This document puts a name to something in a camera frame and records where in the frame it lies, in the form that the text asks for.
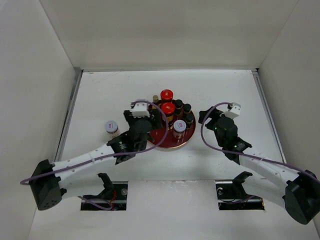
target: small bottle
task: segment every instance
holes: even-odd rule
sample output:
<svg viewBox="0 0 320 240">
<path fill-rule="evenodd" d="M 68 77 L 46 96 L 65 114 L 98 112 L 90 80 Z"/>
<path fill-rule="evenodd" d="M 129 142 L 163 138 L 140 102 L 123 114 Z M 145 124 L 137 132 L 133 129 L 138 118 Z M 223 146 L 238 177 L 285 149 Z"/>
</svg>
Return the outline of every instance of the small bottle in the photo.
<svg viewBox="0 0 320 240">
<path fill-rule="evenodd" d="M 186 129 L 190 129 L 192 126 L 192 123 L 195 120 L 195 116 L 192 113 L 188 113 L 185 116 L 185 123 L 186 123 Z"/>
<path fill-rule="evenodd" d="M 174 102 L 174 115 L 180 116 L 183 102 L 180 99 L 175 100 Z"/>
<path fill-rule="evenodd" d="M 183 120 L 177 120 L 173 124 L 172 134 L 176 139 L 182 139 L 185 135 L 187 124 Z"/>
<path fill-rule="evenodd" d="M 113 120 L 107 121 L 104 124 L 104 128 L 105 128 L 106 132 L 111 135 L 111 137 L 113 139 L 120 135 L 118 124 Z"/>
<path fill-rule="evenodd" d="M 161 110 L 164 112 L 168 119 L 169 125 L 174 119 L 175 105 L 172 102 L 165 102 L 161 105 Z"/>
<path fill-rule="evenodd" d="M 191 105 L 189 103 L 183 106 L 183 119 L 186 118 L 186 115 L 191 112 Z"/>
<path fill-rule="evenodd" d="M 152 103 L 155 104 L 155 105 L 158 105 L 158 104 L 159 104 L 159 97 L 158 97 L 158 95 L 154 95 L 154 96 L 152 97 Z"/>
<path fill-rule="evenodd" d="M 174 93 L 169 89 L 165 89 L 160 93 L 160 97 L 162 103 L 172 102 L 172 99 L 174 98 Z"/>
</svg>

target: rectangular slot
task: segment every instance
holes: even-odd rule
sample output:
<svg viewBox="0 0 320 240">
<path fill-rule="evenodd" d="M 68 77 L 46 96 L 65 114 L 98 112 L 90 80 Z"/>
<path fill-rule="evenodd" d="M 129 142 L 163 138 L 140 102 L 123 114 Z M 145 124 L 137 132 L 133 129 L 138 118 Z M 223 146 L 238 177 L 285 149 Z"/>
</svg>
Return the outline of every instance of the rectangular slot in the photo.
<svg viewBox="0 0 320 240">
<path fill-rule="evenodd" d="M 125 211 L 127 210 L 128 182 L 112 182 L 114 189 L 106 196 L 104 200 L 112 204 L 112 209 L 108 211 Z M 95 204 L 103 208 L 109 208 L 109 204 L 101 199 L 90 199 Z M 90 203 L 81 202 L 81 211 L 107 211 Z"/>
<path fill-rule="evenodd" d="M 231 180 L 215 182 L 219 210 L 265 210 L 264 200 L 246 194 L 241 185 Z"/>
</svg>

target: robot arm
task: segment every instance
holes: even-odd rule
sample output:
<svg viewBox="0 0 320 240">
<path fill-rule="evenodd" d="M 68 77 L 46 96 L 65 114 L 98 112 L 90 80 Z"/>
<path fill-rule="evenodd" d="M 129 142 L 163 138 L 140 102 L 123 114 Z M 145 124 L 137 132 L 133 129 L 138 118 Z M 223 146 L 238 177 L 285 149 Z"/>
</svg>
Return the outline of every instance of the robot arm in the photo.
<svg viewBox="0 0 320 240">
<path fill-rule="evenodd" d="M 145 150 L 150 131 L 163 127 L 160 112 L 148 109 L 148 105 L 141 102 L 123 113 L 129 124 L 128 131 L 75 158 L 53 164 L 43 160 L 37 165 L 29 185 L 39 210 L 50 209 L 61 200 L 75 196 L 104 199 L 113 190 L 106 173 L 108 167 L 125 162 L 135 157 L 137 151 Z"/>
<path fill-rule="evenodd" d="M 316 176 L 308 170 L 306 174 L 264 161 L 266 156 L 238 137 L 233 119 L 240 115 L 240 110 L 241 106 L 236 103 L 229 104 L 226 112 L 215 108 L 208 116 L 211 120 L 205 125 L 214 131 L 218 145 L 229 160 L 265 178 L 253 178 L 251 172 L 243 172 L 233 182 L 237 181 L 247 194 L 265 198 L 285 208 L 297 222 L 307 224 L 320 212 L 320 184 L 312 179 Z M 200 112 L 200 124 L 204 124 L 209 111 Z"/>
</svg>

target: purple cable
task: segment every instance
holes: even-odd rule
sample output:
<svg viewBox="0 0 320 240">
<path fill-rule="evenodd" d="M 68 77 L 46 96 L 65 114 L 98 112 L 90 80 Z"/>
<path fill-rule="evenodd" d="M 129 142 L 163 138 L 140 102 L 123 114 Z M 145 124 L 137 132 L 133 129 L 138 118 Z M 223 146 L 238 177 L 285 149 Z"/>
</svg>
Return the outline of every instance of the purple cable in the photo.
<svg viewBox="0 0 320 240">
<path fill-rule="evenodd" d="M 255 196 L 252 195 L 252 196 L 248 197 L 247 199 L 239 200 L 239 201 L 230 201 L 230 202 L 227 202 L 226 204 L 241 204 L 241 203 L 247 202 L 247 201 L 250 200 L 250 199 L 253 199 L 254 197 L 255 197 Z"/>
<path fill-rule="evenodd" d="M 307 173 L 306 171 L 302 170 L 301 168 L 296 167 L 296 166 L 293 166 L 293 165 L 291 165 L 291 164 L 283 163 L 283 162 L 278 162 L 278 161 L 273 161 L 273 160 L 269 160 L 269 159 L 266 159 L 266 158 L 261 158 L 261 157 L 258 157 L 258 156 L 254 156 L 254 155 L 250 155 L 250 154 L 245 154 L 245 153 L 242 153 L 242 152 L 223 150 L 223 149 L 214 147 L 214 146 L 210 145 L 209 143 L 207 143 L 207 141 L 205 140 L 205 137 L 204 137 L 204 126 L 205 126 L 205 122 L 206 122 L 206 120 L 208 119 L 210 113 L 211 113 L 216 107 L 218 107 L 218 106 L 221 106 L 221 105 L 230 105 L 230 104 L 231 104 L 230 102 L 221 102 L 221 103 L 218 103 L 218 104 L 216 104 L 215 106 L 213 106 L 213 107 L 208 111 L 208 113 L 205 115 L 205 117 L 204 117 L 204 119 L 203 119 L 203 122 L 202 122 L 202 125 L 201 125 L 201 129 L 200 129 L 201 138 L 202 138 L 202 141 L 204 142 L 205 145 L 207 145 L 209 148 L 211 148 L 211 149 L 213 149 L 213 150 L 216 150 L 216 151 L 219 151 L 219 152 L 223 152 L 223 153 L 225 153 L 225 154 L 236 154 L 236 155 L 245 156 L 245 157 L 252 158 L 252 159 L 262 160 L 262 161 L 264 161 L 264 162 L 271 163 L 271 164 L 278 164 L 278 165 L 285 166 L 285 167 L 287 167 L 287 168 L 296 170 L 296 171 L 300 172 L 300 173 L 303 174 L 303 175 L 306 175 L 307 177 L 311 178 L 311 179 L 314 180 L 317 184 L 320 185 L 320 181 L 319 181 L 316 177 L 312 176 L 311 174 Z"/>
<path fill-rule="evenodd" d="M 97 207 L 99 209 L 102 209 L 102 210 L 109 211 L 109 210 L 112 209 L 111 203 L 109 201 L 107 201 L 107 200 L 99 199 L 99 201 L 104 201 L 105 203 L 109 204 L 110 207 L 100 206 L 100 205 L 96 204 L 95 202 L 93 202 L 93 201 L 91 201 L 89 199 L 85 199 L 83 196 L 78 196 L 78 198 L 80 198 L 81 200 L 85 201 L 86 203 L 91 204 L 91 205 L 93 205 L 93 206 L 95 206 L 95 207 Z"/>
<path fill-rule="evenodd" d="M 161 139 L 161 141 L 158 142 L 156 145 L 154 145 L 154 146 L 152 146 L 152 147 L 150 147 L 148 149 L 145 149 L 145 150 L 107 154 L 107 155 L 103 155 L 103 156 L 99 156 L 99 157 L 94 158 L 95 161 L 102 160 L 102 159 L 105 159 L 105 158 L 108 158 L 108 157 L 145 153 L 145 152 L 151 151 L 152 149 L 155 149 L 156 147 L 158 147 L 159 145 L 161 145 L 164 142 L 164 140 L 166 139 L 166 137 L 168 135 L 168 127 L 169 127 L 169 122 L 168 122 L 168 119 L 167 119 L 167 116 L 165 115 L 165 113 L 160 109 L 160 107 L 158 107 L 157 105 L 155 105 L 154 103 L 152 103 L 150 101 L 137 100 L 137 101 L 132 102 L 132 104 L 137 104 L 137 103 L 150 104 L 150 105 L 156 107 L 159 110 L 159 112 L 162 114 L 162 116 L 164 117 L 164 119 L 165 119 L 165 133 L 164 133 L 164 136 Z M 37 176 L 32 176 L 32 177 L 26 178 L 26 179 L 22 180 L 20 182 L 20 184 L 21 185 L 29 185 L 29 181 L 33 181 L 33 180 L 37 180 L 37 179 L 40 179 L 40 178 L 43 178 L 43 177 L 47 177 L 47 176 L 50 176 L 50 175 L 54 175 L 54 174 L 57 174 L 57 173 L 69 171 L 71 169 L 79 168 L 81 166 L 84 166 L 84 165 L 87 165 L 87 164 L 90 164 L 90 163 L 92 163 L 92 159 L 90 159 L 88 161 L 84 161 L 84 162 L 78 163 L 78 164 L 75 164 L 75 165 L 72 165 L 72 166 L 67 166 L 65 168 L 61 168 L 61 169 L 58 169 L 58 170 L 55 170 L 55 171 L 50 171 L 50 172 L 46 172 L 46 173 L 43 173 L 43 174 L 39 174 Z M 93 206 L 95 206 L 97 208 L 100 208 L 102 210 L 110 210 L 112 208 L 111 203 L 109 201 L 105 201 L 105 202 L 108 203 L 111 208 L 110 207 L 108 207 L 108 208 L 107 207 L 102 207 L 102 206 L 94 203 L 93 201 L 91 201 L 89 199 L 85 199 L 83 196 L 78 196 L 78 198 L 80 198 L 83 201 L 85 201 L 85 202 L 87 202 L 89 204 L 92 204 Z"/>
</svg>

